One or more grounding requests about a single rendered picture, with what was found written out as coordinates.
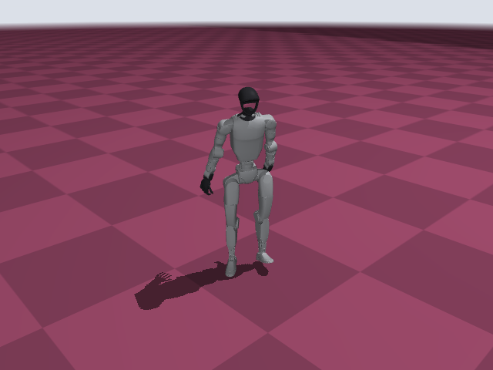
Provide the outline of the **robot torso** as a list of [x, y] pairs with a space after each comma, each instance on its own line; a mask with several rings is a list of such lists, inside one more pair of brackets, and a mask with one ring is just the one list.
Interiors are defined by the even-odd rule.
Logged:
[[258, 179], [258, 170], [254, 160], [258, 158], [263, 148], [266, 123], [259, 112], [252, 115], [256, 117], [251, 121], [242, 120], [240, 117], [245, 116], [241, 114], [237, 117], [238, 114], [231, 117], [233, 128], [230, 132], [230, 145], [240, 161], [240, 164], [236, 165], [239, 184], [247, 184]]

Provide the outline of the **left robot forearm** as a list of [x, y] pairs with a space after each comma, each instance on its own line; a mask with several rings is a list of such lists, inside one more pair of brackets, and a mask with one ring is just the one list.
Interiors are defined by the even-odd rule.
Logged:
[[[276, 143], [276, 142], [275, 142]], [[269, 166], [271, 165], [274, 165], [274, 159], [275, 159], [275, 155], [276, 155], [276, 151], [273, 151], [271, 153], [268, 153], [266, 151], [266, 159], [265, 159], [265, 163], [264, 163], [264, 166], [268, 169]]]

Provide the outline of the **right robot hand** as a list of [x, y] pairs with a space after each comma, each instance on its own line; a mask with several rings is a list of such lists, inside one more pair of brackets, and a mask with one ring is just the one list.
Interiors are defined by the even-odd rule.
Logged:
[[[213, 173], [210, 174], [209, 176], [209, 179], [206, 178], [204, 175], [203, 175], [203, 179], [201, 181], [201, 184], [200, 184], [200, 188], [202, 189], [202, 191], [204, 191], [204, 193], [206, 193], [207, 195], [211, 195], [211, 193], [213, 193], [213, 191], [211, 190], [211, 187], [210, 187], [210, 181], [213, 179]], [[209, 193], [209, 190], [211, 193]]]

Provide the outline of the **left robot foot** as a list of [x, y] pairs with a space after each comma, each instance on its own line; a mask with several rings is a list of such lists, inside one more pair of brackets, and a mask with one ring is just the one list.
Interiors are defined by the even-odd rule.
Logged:
[[260, 262], [266, 263], [266, 264], [274, 262], [273, 259], [267, 255], [267, 253], [263, 253], [263, 252], [261, 255], [259, 255], [259, 252], [257, 253], [257, 261], [260, 261]]

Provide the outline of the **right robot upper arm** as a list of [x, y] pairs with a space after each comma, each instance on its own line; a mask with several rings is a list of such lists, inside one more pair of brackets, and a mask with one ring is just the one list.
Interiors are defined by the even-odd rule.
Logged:
[[217, 131], [214, 139], [215, 154], [213, 158], [222, 158], [223, 151], [222, 146], [226, 140], [227, 134], [231, 132], [233, 128], [233, 120], [232, 119], [222, 119], [218, 122]]

